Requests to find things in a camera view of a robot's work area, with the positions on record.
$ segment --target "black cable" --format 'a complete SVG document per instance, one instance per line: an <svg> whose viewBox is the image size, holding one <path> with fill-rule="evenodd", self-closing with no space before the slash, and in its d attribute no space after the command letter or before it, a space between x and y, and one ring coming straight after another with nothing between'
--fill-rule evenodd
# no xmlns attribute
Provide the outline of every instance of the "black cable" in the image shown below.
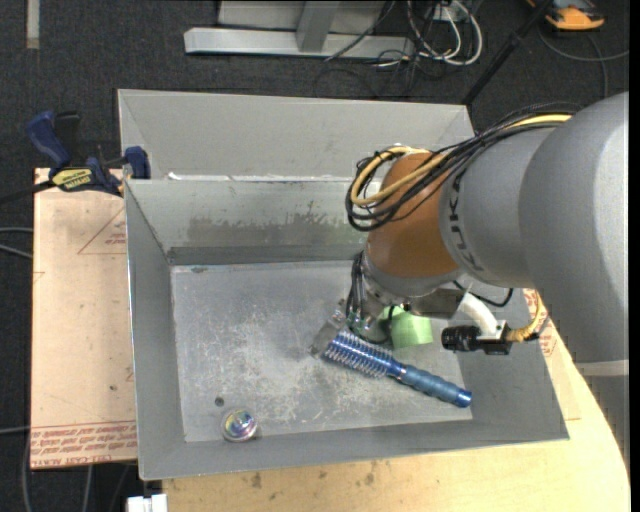
<svg viewBox="0 0 640 512"><path fill-rule="evenodd" d="M458 281L454 280L453 284L458 290L462 290L462 291L466 290L466 288L464 286L462 286ZM495 306L497 308L503 308L507 304L509 304L509 302L511 301L511 298L513 297L513 291L514 291L513 288L509 288L508 291L507 291L507 295L502 300L502 302L494 302L491 299L487 299L486 297L483 297L482 295L477 295L477 294L472 293L472 292L469 292L469 293L471 293L471 295L473 295L476 299L481 300L485 304L489 304L490 306Z"/></svg>
<svg viewBox="0 0 640 512"><path fill-rule="evenodd" d="M371 208L374 208L373 211L370 209L367 209L368 213L366 214L356 212L355 205L351 201L351 194L352 194L353 186L355 183L355 180L354 180L354 182L352 182L351 185L349 186L349 189L347 191L347 195L345 198L345 206L347 209L347 216L348 216L349 223L355 229L363 232L368 232L374 229L378 229L383 225L387 224L388 222L391 222L395 214L404 204L406 204L409 200L414 198L417 194L419 194L427 186L433 183L442 174L449 172L449 176L447 177L447 179L449 179L454 174L464 172L471 158L477 157L478 152L482 152L486 150L488 147L498 143L500 140L503 140L504 138L515 135L516 133L529 131L533 129L555 127L559 124L559 122L553 121L553 122L512 126L514 123L517 123L520 120L528 119L531 117L535 117L535 114L534 113L526 113L521 115L517 114L512 119L505 120L501 123L498 123L497 125L492 126L489 129L485 130L481 134L475 137L472 137L471 139L468 139L463 143L453 146L450 152L442 158L442 160L438 163L438 165L434 166L433 169L431 169L424 176L418 178L416 182L414 182L402 194L402 196L390 206L385 206L383 208L380 208L381 205L385 204L385 202L389 200L390 196L387 196L381 201L376 202L372 205L369 205ZM433 156L435 156L436 154L438 154L438 152L433 152L432 154L430 154L430 156L427 157L427 159L425 159L425 161L421 165L428 162L428 160L430 158L433 158ZM358 170L357 170L356 179L359 176L359 174L362 172L362 169L370 161L371 159L365 160L364 162L361 161L361 165L358 167ZM368 184L368 182L371 179L373 179L373 176L376 170L377 169L375 169L370 173L370 175L367 177L367 180L365 180L365 182L361 185L361 189L356 191L358 195L360 195L363 186L365 184ZM372 221L372 223L359 224L358 221Z"/></svg>
<svg viewBox="0 0 640 512"><path fill-rule="evenodd" d="M621 59L621 58L626 57L627 55L629 55L629 50L625 50L624 52L617 53L615 55L607 55L606 57L602 56L602 55L599 55L596 58L594 58L594 57L581 57L580 55L571 55L570 53L565 53L562 50L560 50L560 49L556 48L555 46L553 46L542 35L542 29L540 27L538 27L538 37L544 43L544 45L547 48L549 48L552 52L557 53L558 55L560 55L560 56L562 56L562 57L564 57L566 59L577 60L579 62L607 62L607 61L610 61L610 60Z"/></svg>
<svg viewBox="0 0 640 512"><path fill-rule="evenodd" d="M116 489L113 492L113 496L111 498L111 503L109 504L109 508L107 509L107 512L114 512L115 511L116 503L118 503L118 500L120 499L120 491L122 489L122 486L124 485L124 481L126 480L128 473L129 473L129 466L125 465L124 466L124 471L120 475L120 479L118 480L118 483L116 484Z"/></svg>
<svg viewBox="0 0 640 512"><path fill-rule="evenodd" d="M345 46L341 50L338 50L336 53L334 53L330 57L327 57L324 60L324 62L330 62L330 61L332 61L334 59L337 59L338 57L342 57L345 53L347 53L349 50L354 48L358 43L360 43L360 41L362 41L365 37L367 37L369 34L371 34L371 32L373 32L375 30L375 28L378 25L380 25L380 23L382 23L382 20L384 20L389 15L389 13L393 9L393 6L395 5L395 3L396 3L395 0L392 1L392 2L387 2L386 9L383 9L380 12L380 16L378 17L378 19L368 29L366 29L364 32L362 32L362 34L360 34L358 37L356 37L347 46Z"/></svg>
<svg viewBox="0 0 640 512"><path fill-rule="evenodd" d="M600 69L602 70L602 97L608 98L609 97L609 72L607 71L607 62L605 58L602 56L602 51L600 51L600 47L598 46L598 43L596 43L596 40L591 36L591 34L587 35L587 39L589 39L591 46L593 46L593 49L596 51L596 55L598 55L600 59L598 63L600 64Z"/></svg>

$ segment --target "sticker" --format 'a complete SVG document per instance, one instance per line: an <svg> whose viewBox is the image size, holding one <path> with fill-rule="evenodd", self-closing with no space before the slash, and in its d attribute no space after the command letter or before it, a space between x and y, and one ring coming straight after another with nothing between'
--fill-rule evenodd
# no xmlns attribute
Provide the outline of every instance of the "sticker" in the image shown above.
<svg viewBox="0 0 640 512"><path fill-rule="evenodd" d="M92 174L91 169L86 167L70 167L62 169L51 181L59 187L64 187L65 190L72 190L81 185L90 184L93 181Z"/></svg>

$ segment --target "cardboard sheet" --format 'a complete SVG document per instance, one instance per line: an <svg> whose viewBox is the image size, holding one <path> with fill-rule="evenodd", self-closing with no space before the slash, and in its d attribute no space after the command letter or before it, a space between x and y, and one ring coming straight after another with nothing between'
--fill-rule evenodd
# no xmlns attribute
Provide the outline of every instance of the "cardboard sheet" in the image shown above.
<svg viewBox="0 0 640 512"><path fill-rule="evenodd" d="M51 189L34 205L31 468L135 459L124 202Z"/></svg>

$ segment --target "metal stand base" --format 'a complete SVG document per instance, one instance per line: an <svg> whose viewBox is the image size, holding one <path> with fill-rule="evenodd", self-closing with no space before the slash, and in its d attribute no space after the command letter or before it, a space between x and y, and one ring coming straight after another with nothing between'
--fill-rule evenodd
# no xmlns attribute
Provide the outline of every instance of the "metal stand base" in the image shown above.
<svg viewBox="0 0 640 512"><path fill-rule="evenodd" d="M295 31L245 30L233 28L192 28L185 32L186 53L224 53L285 55L292 57L329 57L351 43L357 36L327 34L318 51L301 51ZM404 37L367 36L343 58L374 59L390 50L413 52Z"/></svg>

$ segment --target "black carpet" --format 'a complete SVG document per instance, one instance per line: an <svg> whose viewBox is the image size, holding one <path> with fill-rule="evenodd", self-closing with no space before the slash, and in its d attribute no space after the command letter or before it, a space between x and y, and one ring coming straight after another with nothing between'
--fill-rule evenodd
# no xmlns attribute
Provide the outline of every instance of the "black carpet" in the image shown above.
<svg viewBox="0 0 640 512"><path fill-rule="evenodd" d="M401 5L380 26L406 33ZM629 47L630 0L599 1L607 22L586 34L547 34L564 52L596 57ZM81 151L119 148L115 91L119 88L195 90L299 97L460 103L531 9L524 0L486 0L477 12L485 51L469 67L428 63L410 73L380 72L348 59L186 56L183 33L215 21L214 2L139 0L42 1L40 49L25 44L26 7L3 2L0 15L0 196L29 187L31 170L49 166L30 145L25 123L38 112L82 114ZM629 58L569 60L549 50L532 30L478 95L471 109L482 129L532 103L589 105L629 89ZM30 197L0 205L0 227L32 226ZM31 251L29 236L0 233L0 244ZM29 423L31 262L0 251L0 430ZM25 434L0 435L0 510L25 510L20 484ZM108 510L119 496L144 491L135 468L96 466L89 510ZM28 475L35 511L81 510L86 468Z"/></svg>

